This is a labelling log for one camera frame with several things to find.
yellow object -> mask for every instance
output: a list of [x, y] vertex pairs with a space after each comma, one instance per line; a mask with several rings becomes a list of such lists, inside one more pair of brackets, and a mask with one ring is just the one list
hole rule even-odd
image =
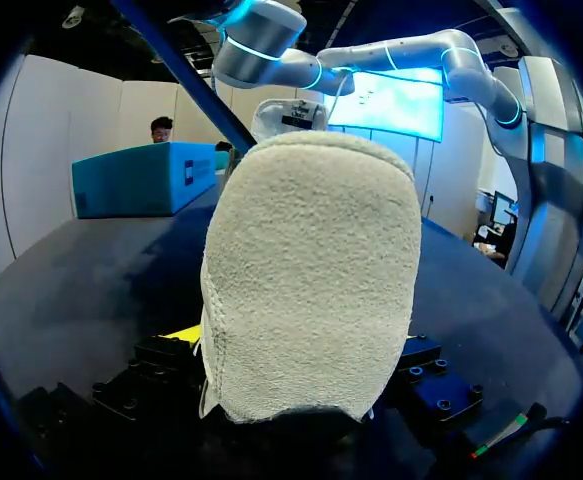
[[195, 327], [187, 328], [186, 330], [180, 330], [179, 332], [170, 333], [169, 335], [160, 335], [164, 338], [177, 338], [179, 340], [183, 340], [185, 342], [189, 342], [190, 344], [197, 343], [200, 340], [200, 325], [196, 325]]

black hair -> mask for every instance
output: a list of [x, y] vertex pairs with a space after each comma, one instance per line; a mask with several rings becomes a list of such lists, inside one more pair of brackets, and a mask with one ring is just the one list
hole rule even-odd
[[158, 117], [151, 122], [151, 133], [155, 132], [157, 128], [166, 128], [171, 130], [173, 128], [173, 120], [169, 117]]
[[216, 152], [230, 152], [232, 148], [233, 148], [233, 145], [231, 145], [229, 142], [218, 142], [215, 146], [215, 151]]

desk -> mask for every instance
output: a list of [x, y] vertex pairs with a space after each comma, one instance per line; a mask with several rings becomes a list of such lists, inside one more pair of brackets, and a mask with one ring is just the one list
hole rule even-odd
[[[16, 398], [62, 381], [87, 395], [125, 368], [133, 345], [200, 320], [204, 238], [217, 187], [172, 218], [73, 220], [0, 276], [0, 373]], [[424, 221], [411, 333], [443, 345], [450, 368], [485, 390], [568, 415], [583, 385], [575, 347], [521, 285]], [[430, 454], [396, 424], [391, 451], [417, 476]], [[552, 432], [506, 467], [524, 468]]]

terry cloth cover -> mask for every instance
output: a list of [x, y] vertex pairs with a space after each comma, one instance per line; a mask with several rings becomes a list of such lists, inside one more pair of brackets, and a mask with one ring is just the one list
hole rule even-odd
[[251, 149], [207, 233], [200, 415], [360, 420], [407, 338], [420, 223], [411, 170], [375, 143], [301, 132]]

man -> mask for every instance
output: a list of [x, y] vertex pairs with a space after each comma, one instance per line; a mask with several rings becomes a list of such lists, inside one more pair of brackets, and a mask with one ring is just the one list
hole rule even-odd
[[513, 247], [513, 241], [515, 240], [515, 232], [518, 228], [518, 217], [513, 212], [507, 213], [511, 215], [512, 222], [504, 227], [502, 235], [494, 242], [495, 250], [490, 250], [485, 243], [478, 244], [478, 249], [502, 269], [506, 267], [507, 260], [509, 260], [509, 253], [511, 253], [511, 247]]
[[169, 141], [173, 120], [169, 117], [158, 117], [151, 122], [151, 138], [153, 143], [163, 143]]

